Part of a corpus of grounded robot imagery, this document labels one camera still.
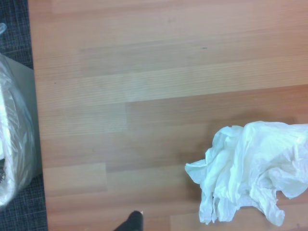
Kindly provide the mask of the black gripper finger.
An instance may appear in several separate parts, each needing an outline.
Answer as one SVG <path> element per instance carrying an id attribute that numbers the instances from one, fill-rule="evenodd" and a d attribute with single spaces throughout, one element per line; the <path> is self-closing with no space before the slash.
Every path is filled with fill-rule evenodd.
<path id="1" fill-rule="evenodd" d="M 133 211 L 115 231 L 143 231 L 143 213 Z"/>

